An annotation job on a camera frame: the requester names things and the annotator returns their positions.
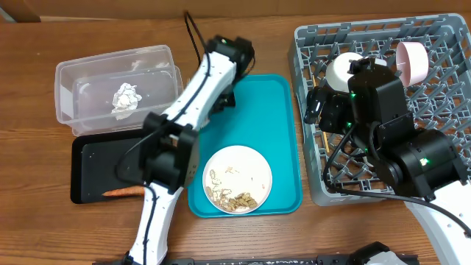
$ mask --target plastic crate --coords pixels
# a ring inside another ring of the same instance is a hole
[[[471,37],[464,19],[457,14],[426,15],[375,21],[301,26],[294,32],[288,52],[291,81],[301,116],[306,95],[317,84],[326,84],[328,63],[344,52],[384,59],[395,70],[395,51],[401,41],[422,43],[428,52],[429,74],[422,84],[404,89],[408,109],[414,112],[416,127],[447,133],[462,160],[471,166]],[[321,206],[380,199],[330,193],[322,182],[322,170],[340,135],[329,135],[327,143],[317,124],[302,123],[303,151],[311,199]],[[329,181],[343,188],[393,194],[362,161],[343,152],[329,171]]]

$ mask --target wooden table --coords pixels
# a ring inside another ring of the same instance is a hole
[[[252,40],[253,74],[290,80],[287,51],[294,29],[306,24],[403,17],[197,19],[202,34]],[[471,13],[465,13],[471,21]],[[106,52],[166,44],[184,82],[196,56],[183,19],[0,25],[0,264],[90,264],[120,258],[132,245],[142,199],[75,205],[69,199],[71,129],[57,122],[54,72],[58,63]],[[310,198],[298,109],[293,109],[303,202],[294,213],[200,219],[187,196],[177,203],[169,233],[172,258],[271,258],[350,253],[374,241],[437,264],[424,231],[401,202],[323,208]]]

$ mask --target crumpled paper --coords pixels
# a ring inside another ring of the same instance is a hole
[[[126,110],[135,110],[138,108],[138,102],[142,99],[141,95],[135,92],[136,85],[124,83],[113,96],[113,106],[111,113],[119,113]],[[132,113],[117,115],[116,119],[121,120],[131,116]]]

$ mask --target white plate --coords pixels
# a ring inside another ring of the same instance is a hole
[[[211,186],[210,171],[214,170],[216,176],[222,178],[223,185],[227,185],[234,191],[229,198],[233,198],[239,192],[249,192],[257,202],[257,207],[235,210],[233,212],[216,206],[206,191],[206,186]],[[206,163],[202,178],[203,189],[206,197],[219,210],[230,214],[244,214],[259,208],[268,198],[272,190],[272,170],[265,158],[257,151],[246,146],[225,147]]]

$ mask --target tray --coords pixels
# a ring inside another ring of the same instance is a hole
[[[428,76],[422,84],[404,88],[408,109],[414,113],[416,127],[437,129],[449,135],[461,159],[471,166],[471,36],[458,14],[425,15],[376,21],[310,25],[294,32],[288,63],[300,112],[306,109],[306,95],[315,84],[326,83],[327,65],[344,52],[383,59],[395,70],[396,47],[401,41],[416,41],[427,49]],[[374,202],[380,199],[330,193],[322,182],[323,165],[340,135],[330,135],[319,145],[322,132],[317,124],[303,124],[303,151],[308,171],[311,199],[321,206]],[[394,193],[364,163],[340,153],[329,172],[341,186],[360,191]]]
[[[282,76],[250,75],[234,87],[235,108],[213,114],[200,130],[200,162],[188,187],[188,204],[199,217],[233,217],[214,207],[202,187],[210,157],[226,146],[242,145],[265,157],[273,174],[272,191],[259,209],[240,216],[291,213],[302,202],[300,163],[291,91]]]

